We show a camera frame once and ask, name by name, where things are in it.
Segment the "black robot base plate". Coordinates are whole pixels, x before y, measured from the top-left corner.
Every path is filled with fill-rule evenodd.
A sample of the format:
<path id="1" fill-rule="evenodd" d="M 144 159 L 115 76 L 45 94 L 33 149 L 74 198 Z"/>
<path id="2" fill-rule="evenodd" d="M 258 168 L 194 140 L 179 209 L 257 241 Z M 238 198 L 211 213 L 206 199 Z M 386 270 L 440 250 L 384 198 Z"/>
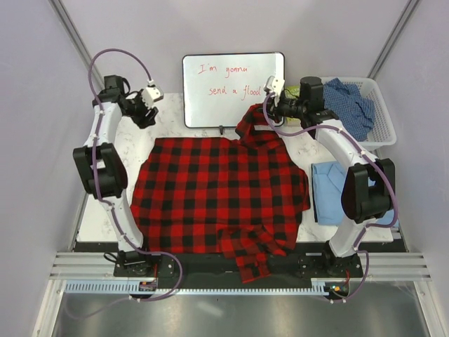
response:
<path id="1" fill-rule="evenodd" d="M 181 265 L 170 256 L 143 255 L 133 252 L 117 254 L 104 253 L 103 257 L 114 264 L 115 277 L 154 277 L 182 280 L 186 277 L 225 277 L 231 275 L 243 284 L 249 284 L 268 277 L 288 277 L 299 279 L 337 278 L 355 279 L 363 276 L 361 259 L 352 255 L 333 258 L 327 251 L 306 253 L 295 249 L 287 256 L 269 254 L 264 266 L 268 275 L 264 276 L 258 267 L 249 267 L 250 281 L 243 280 L 239 267 L 232 259 L 221 253 L 177 255 Z"/>

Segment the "red black plaid shirt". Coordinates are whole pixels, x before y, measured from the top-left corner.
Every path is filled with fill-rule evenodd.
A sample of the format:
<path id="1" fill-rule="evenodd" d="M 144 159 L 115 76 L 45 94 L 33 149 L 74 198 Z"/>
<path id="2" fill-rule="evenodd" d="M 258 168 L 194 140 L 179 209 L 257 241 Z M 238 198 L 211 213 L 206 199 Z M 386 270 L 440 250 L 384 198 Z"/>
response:
<path id="1" fill-rule="evenodd" d="M 261 105 L 235 131 L 235 140 L 157 138 L 130 209 L 152 251 L 220 253 L 249 283 L 270 275 L 270 255 L 295 248 L 309 180 L 267 129 Z"/>

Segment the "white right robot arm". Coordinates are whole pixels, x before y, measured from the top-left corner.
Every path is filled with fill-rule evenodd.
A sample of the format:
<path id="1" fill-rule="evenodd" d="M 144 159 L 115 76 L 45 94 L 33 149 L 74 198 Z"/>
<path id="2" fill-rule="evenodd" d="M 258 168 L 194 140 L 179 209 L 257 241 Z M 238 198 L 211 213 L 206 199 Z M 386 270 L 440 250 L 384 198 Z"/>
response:
<path id="1" fill-rule="evenodd" d="M 301 132 L 322 144 L 346 171 L 341 196 L 342 224 L 326 244 L 328 254 L 321 259 L 322 270 L 329 276 L 338 276 L 347 267 L 345 258 L 357 253 L 366 232 L 379 227 L 377 219 L 393 211 L 388 227 L 396 224 L 395 166 L 392 160 L 379 159 L 367 151 L 336 113 L 326 108 L 320 78 L 302 78 L 297 98 L 286 97 L 284 84 L 284 79 L 270 76 L 264 85 L 262 111 L 269 126 L 283 135 L 284 131 L 276 126 L 280 119 L 299 120 Z"/>

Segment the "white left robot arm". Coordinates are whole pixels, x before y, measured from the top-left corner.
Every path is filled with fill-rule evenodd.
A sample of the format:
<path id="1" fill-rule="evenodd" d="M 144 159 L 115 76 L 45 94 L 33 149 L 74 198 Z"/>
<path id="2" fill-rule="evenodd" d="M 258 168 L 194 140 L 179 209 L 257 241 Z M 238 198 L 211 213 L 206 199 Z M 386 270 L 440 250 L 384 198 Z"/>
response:
<path id="1" fill-rule="evenodd" d="M 127 92 L 129 87 L 123 77 L 105 77 L 105 88 L 92 101 L 94 120 L 88 139 L 73 150 L 72 156 L 84 190 L 102 205 L 114 226 L 118 243 L 114 263 L 146 276 L 154 268 L 154 259 L 143 253 L 143 234 L 126 194 L 128 175 L 114 142 L 124 117 L 141 129 L 155 125 L 159 112 L 155 103 L 163 99 L 163 91 L 151 79 L 139 91 Z"/>

